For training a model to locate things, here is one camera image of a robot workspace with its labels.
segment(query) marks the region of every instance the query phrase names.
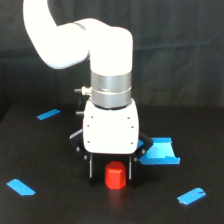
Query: red block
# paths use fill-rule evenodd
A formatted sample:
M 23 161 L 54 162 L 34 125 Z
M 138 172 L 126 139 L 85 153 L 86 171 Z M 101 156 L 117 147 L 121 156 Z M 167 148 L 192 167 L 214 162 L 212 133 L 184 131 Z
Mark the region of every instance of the red block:
M 122 162 L 108 163 L 105 173 L 105 182 L 110 189 L 119 190 L 126 185 L 126 167 Z

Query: black table surface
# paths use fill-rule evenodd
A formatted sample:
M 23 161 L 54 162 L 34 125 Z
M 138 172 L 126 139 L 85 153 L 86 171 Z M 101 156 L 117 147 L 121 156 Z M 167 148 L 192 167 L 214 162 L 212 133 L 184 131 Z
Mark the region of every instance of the black table surface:
M 135 224 L 224 223 L 224 110 L 138 107 L 140 129 L 171 137 L 180 165 L 140 166 L 139 185 L 119 191 L 104 182 L 105 165 L 127 157 L 95 155 L 94 178 L 69 144 L 80 128 L 75 109 L 45 120 L 49 106 L 12 105 L 0 123 L 0 223 Z M 20 196 L 6 183 L 18 179 L 33 189 Z M 206 196 L 186 206 L 178 196 L 202 188 Z

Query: silver metal ring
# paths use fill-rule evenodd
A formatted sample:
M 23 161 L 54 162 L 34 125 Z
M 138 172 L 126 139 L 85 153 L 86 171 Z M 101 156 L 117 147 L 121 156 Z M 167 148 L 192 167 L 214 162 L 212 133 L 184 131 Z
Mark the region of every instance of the silver metal ring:
M 131 72 L 124 75 L 104 76 L 91 71 L 91 87 L 105 93 L 125 92 L 131 88 Z
M 118 94 L 105 94 L 91 89 L 91 100 L 94 104 L 106 109 L 123 107 L 131 102 L 131 88 Z

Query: blue tape strip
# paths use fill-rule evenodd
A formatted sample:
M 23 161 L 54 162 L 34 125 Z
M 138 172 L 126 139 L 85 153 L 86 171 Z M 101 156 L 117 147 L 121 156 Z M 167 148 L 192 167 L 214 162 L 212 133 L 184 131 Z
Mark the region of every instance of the blue tape strip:
M 173 147 L 170 143 L 154 143 L 153 146 L 147 151 L 147 158 L 165 158 L 175 157 Z
M 171 138 L 152 138 L 153 143 L 172 143 Z
M 34 195 L 35 191 L 27 187 L 24 183 L 21 181 L 14 179 L 7 183 L 9 187 L 11 187 L 14 191 L 16 191 L 21 196 L 25 195 Z
M 139 147 L 141 147 L 143 145 L 143 142 L 141 141 L 141 140 L 138 140 L 138 146 L 137 146 L 137 149 L 139 148 Z
M 41 114 L 41 115 L 37 116 L 37 118 L 39 120 L 44 120 L 44 119 L 46 119 L 48 117 L 51 117 L 51 116 L 53 116 L 55 114 L 58 114 L 58 113 L 60 113 L 60 111 L 57 110 L 57 109 L 54 109 L 54 110 L 48 111 L 48 112 L 46 112 L 44 114 Z
M 192 191 L 183 194 L 182 196 L 178 197 L 177 199 L 181 204 L 189 205 L 190 203 L 202 198 L 206 195 L 206 193 L 201 188 L 195 188 Z
M 139 159 L 142 165 L 174 165 L 180 164 L 180 158 L 169 157 L 165 158 L 147 158 L 147 155 L 144 155 Z

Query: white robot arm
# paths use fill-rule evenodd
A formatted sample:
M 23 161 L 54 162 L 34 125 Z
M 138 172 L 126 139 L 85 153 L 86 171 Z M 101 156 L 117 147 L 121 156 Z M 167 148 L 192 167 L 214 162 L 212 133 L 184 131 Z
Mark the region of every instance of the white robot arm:
M 96 19 L 57 26 L 47 0 L 24 0 L 27 33 L 42 60 L 63 69 L 90 57 L 91 87 L 84 111 L 85 149 L 90 153 L 132 154 L 139 138 L 138 114 L 131 98 L 133 39 L 120 27 Z

